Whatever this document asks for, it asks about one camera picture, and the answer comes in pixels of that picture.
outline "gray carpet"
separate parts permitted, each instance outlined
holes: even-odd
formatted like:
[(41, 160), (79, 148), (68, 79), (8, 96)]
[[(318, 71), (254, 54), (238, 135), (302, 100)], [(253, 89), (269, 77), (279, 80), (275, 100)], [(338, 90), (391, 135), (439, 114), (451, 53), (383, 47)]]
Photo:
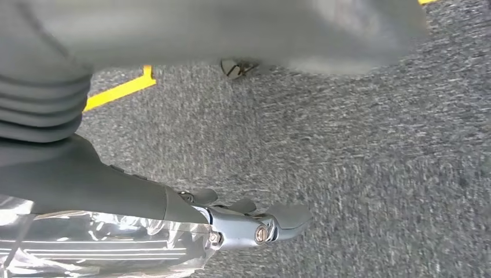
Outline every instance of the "gray carpet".
[[(425, 7), (431, 38), (356, 77), (158, 67), (159, 84), (86, 114), (106, 163), (261, 208), (305, 203), (301, 237), (216, 254), (193, 277), (491, 277), (491, 17)], [(139, 70), (100, 73), (93, 94)]]

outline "yellow tape line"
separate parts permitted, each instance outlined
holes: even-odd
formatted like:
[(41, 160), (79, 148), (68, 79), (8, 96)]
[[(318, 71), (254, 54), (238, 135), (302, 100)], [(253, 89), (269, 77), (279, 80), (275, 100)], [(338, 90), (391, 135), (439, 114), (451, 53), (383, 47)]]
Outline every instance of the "yellow tape line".
[(437, 0), (419, 0), (420, 5), (436, 2)]
[(87, 105), (83, 111), (87, 112), (95, 107), (99, 107), (129, 94), (133, 94), (155, 84), (157, 84), (157, 81), (152, 77), (152, 66), (146, 65), (143, 67), (142, 76), (90, 97), (87, 100)]

